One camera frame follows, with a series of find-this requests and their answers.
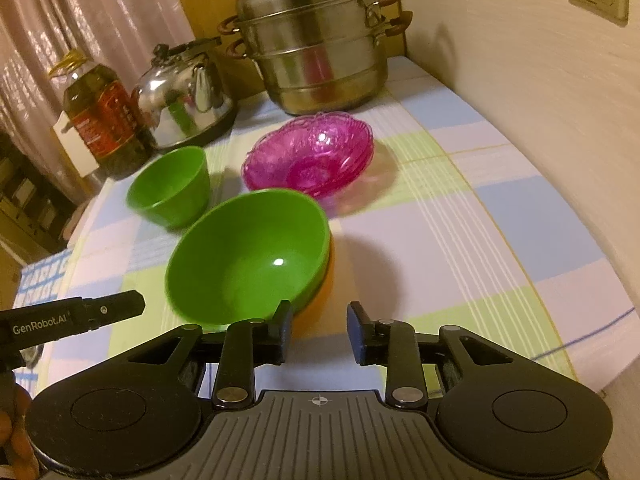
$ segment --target table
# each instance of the table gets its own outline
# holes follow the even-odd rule
[[[594,390],[640,354],[640,319],[593,237],[477,111],[394,57],[385,89],[353,113],[372,126],[376,150],[352,186],[322,203],[334,237],[331,287],[322,308],[298,320],[287,363],[256,370],[257,391],[381,389],[384,370],[351,354],[345,312],[354,300],[373,319],[406,320],[417,332],[465,326]],[[231,133],[206,147],[211,206],[246,192],[247,152],[289,119],[266,94],[241,102]],[[33,394],[183,323],[163,290],[179,234],[127,209],[133,178],[105,184],[72,251],[24,270],[15,306],[135,288],[146,311],[46,345],[35,370],[17,373]],[[201,394],[214,374],[211,365]]]

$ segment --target black robotic gripper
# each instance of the black robotic gripper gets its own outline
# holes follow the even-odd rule
[[[588,388],[459,326],[416,334],[348,307],[377,391],[256,397],[254,368],[285,360],[291,310],[203,334],[183,325],[56,383],[26,429],[54,476],[145,479],[607,478],[609,410]],[[220,363],[211,399],[196,393]],[[444,395],[428,397],[423,364]]]

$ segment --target pink bowl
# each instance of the pink bowl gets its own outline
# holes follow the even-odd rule
[[[371,127],[344,112],[303,116],[265,135],[248,153],[251,190],[289,187],[324,198],[348,186],[373,158]]]

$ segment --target green bowl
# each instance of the green bowl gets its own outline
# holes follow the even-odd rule
[[[174,311],[206,330],[269,319],[281,300],[299,311],[322,283],[329,222],[312,198],[263,189],[224,202],[185,234],[164,276]]]
[[[175,229],[195,222],[211,196],[207,157],[202,148],[179,148],[149,165],[133,181],[127,206],[149,221]]]

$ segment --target tablecloth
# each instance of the tablecloth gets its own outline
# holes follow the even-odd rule
[[[640,319],[611,264],[567,202],[496,128],[407,58],[388,64],[385,89],[353,112],[372,126],[373,162],[322,203],[335,250],[328,297],[301,318],[287,363],[256,370],[257,390],[382,388],[384,371],[359,367],[351,354],[345,312],[354,300],[372,319],[406,320],[418,332],[465,326],[601,389],[640,353]],[[210,206],[246,192],[239,171],[247,152],[289,119],[266,94],[241,103],[231,133],[206,147]],[[48,344],[35,370],[18,371],[32,393],[183,323],[163,288],[180,233],[127,209],[134,177],[107,182],[49,297],[30,295],[50,273],[52,264],[43,262],[26,269],[30,286],[16,305],[136,288],[145,313]],[[214,373],[215,365],[202,394]]]

